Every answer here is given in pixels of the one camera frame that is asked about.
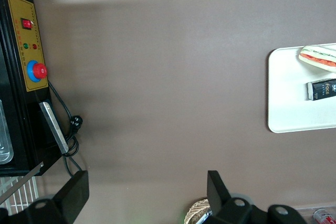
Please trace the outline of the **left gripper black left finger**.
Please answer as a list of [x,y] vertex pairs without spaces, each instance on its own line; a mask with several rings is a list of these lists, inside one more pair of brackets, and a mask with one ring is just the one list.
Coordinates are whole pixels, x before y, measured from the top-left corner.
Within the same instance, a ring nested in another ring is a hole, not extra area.
[[88,171],[78,171],[53,198],[37,200],[11,216],[1,208],[1,223],[74,223],[88,199]]

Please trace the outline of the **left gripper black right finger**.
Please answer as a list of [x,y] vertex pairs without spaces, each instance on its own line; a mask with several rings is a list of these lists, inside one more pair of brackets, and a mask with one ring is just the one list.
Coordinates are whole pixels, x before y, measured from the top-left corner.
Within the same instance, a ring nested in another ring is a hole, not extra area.
[[207,173],[207,199],[213,213],[207,223],[306,223],[289,206],[271,205],[262,211],[244,198],[232,197],[216,170]]

